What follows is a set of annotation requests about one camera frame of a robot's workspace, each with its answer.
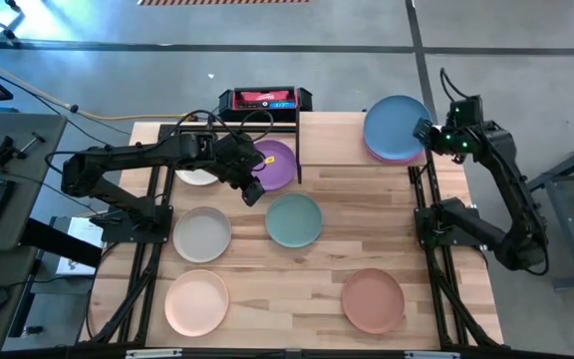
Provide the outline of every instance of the teal plate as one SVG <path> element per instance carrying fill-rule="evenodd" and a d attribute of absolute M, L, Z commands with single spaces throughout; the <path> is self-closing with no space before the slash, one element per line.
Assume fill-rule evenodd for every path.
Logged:
<path fill-rule="evenodd" d="M 311 244 L 323 227 L 323 213 L 314 199 L 301 193 L 276 198 L 265 215 L 269 236 L 278 244 L 300 248 Z"/>

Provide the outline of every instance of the white plate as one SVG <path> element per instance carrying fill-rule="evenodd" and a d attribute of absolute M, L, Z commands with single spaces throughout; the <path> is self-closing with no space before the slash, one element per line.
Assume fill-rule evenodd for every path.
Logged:
<path fill-rule="evenodd" d="M 174 248 L 194 263 L 214 260 L 231 241 L 231 224 L 220 210 L 201 206 L 184 214 L 174 226 Z"/>
<path fill-rule="evenodd" d="M 203 170 L 196 171 L 176 171 L 176 175 L 182 181 L 191 185 L 208 185 L 216 182 L 218 178 Z"/>

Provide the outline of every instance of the wooden table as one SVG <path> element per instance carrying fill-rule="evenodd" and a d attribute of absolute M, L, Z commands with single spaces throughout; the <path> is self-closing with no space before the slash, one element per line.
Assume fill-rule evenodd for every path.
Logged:
<path fill-rule="evenodd" d="M 362 113 L 303 113 L 303 183 L 298 185 L 294 179 L 282 190 L 265 194 L 253 207 L 243 203 L 239 190 L 226 184 L 196 187 L 175 178 L 171 199 L 174 222 L 194 207 L 214 206 L 229 217 L 233 240 L 223 255 L 204 264 L 182 259 L 171 241 L 164 245 L 148 347 L 438 348 L 426 258 L 414 229 L 413 210 L 417 205 L 408 171 L 406 167 L 383 166 L 362 149 L 363 117 Z M 159 125 L 136 123 L 131 144 L 155 142 Z M 280 139 L 292 148 L 295 142 L 293 134 L 272 134 L 267 138 Z M 424 162 L 422 158 L 415 165 Z M 435 166 L 442 197 L 458 196 L 470 201 L 462 166 L 438 156 Z M 121 187 L 134 195 L 145 195 L 149 172 L 124 171 Z M 164 176 L 160 178 L 156 193 L 162 192 Z M 264 214 L 269 204 L 290 191 L 307 193 L 323 212 L 322 234 L 305 248 L 281 247 L 265 231 Z M 430 192 L 426 193 L 431 202 Z M 131 244 L 117 246 L 99 270 L 90 309 L 95 333 L 126 295 L 134 251 Z M 493 294 L 480 253 L 455 247 L 453 260 L 462 301 L 488 334 L 501 342 Z M 385 335 L 359 331 L 341 309 L 343 282 L 356 270 L 368 267 L 392 274 L 405 293 L 405 320 L 400 328 Z M 172 282 L 196 268 L 212 270 L 224 279 L 230 292 L 230 307 L 214 332 L 189 338 L 169 326 L 163 302 Z M 454 338 L 448 304 L 445 310 L 449 333 Z M 140 312 L 138 302 L 131 337 Z"/>

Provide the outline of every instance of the purple plate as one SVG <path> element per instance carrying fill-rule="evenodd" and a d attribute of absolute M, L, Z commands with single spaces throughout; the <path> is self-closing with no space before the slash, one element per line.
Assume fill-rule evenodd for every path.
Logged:
<path fill-rule="evenodd" d="M 291 149 L 274 140 L 260 141 L 254 145 L 256 150 L 265 155 L 265 164 L 256 166 L 253 173 L 263 188 L 276 190 L 287 185 L 296 174 L 296 156 Z"/>

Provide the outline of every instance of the pink plate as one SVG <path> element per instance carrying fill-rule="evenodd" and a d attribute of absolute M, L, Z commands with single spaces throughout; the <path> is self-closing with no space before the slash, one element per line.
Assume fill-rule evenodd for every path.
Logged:
<path fill-rule="evenodd" d="M 167 291 L 165 317 L 181 335 L 195 337 L 216 329 L 229 307 L 225 282 L 215 273 L 196 269 L 180 276 Z"/>

